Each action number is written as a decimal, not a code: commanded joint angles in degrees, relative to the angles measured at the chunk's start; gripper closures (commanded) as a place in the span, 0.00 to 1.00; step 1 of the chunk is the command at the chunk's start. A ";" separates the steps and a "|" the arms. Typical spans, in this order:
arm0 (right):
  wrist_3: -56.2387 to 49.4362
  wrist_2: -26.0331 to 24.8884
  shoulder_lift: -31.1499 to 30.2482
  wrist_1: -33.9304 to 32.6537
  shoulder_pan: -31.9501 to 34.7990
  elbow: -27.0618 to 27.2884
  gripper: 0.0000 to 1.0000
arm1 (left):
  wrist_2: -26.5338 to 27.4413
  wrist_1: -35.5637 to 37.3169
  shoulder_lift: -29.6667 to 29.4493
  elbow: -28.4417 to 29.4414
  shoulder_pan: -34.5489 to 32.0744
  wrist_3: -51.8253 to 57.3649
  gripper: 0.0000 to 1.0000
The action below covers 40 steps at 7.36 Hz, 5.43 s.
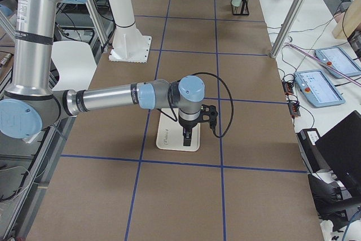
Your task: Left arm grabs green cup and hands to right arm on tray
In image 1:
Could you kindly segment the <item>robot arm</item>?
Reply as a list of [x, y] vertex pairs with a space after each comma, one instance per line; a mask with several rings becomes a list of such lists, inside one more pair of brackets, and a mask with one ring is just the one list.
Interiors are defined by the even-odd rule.
[[189, 75], [176, 82], [158, 79], [103, 89], [89, 89], [96, 69], [88, 44], [54, 41], [60, 2], [87, 0], [18, 0], [15, 57], [11, 83], [1, 100], [1, 132], [23, 139], [66, 117], [96, 109], [137, 105], [178, 114], [175, 126], [159, 127], [157, 146], [196, 151], [206, 106], [202, 79]]

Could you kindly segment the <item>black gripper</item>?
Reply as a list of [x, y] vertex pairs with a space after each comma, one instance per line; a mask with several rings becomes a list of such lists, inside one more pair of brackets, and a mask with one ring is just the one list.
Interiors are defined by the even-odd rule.
[[192, 129], [197, 125], [197, 122], [195, 120], [189, 121], [185, 119], [179, 119], [178, 121], [183, 128], [183, 145], [190, 146]]

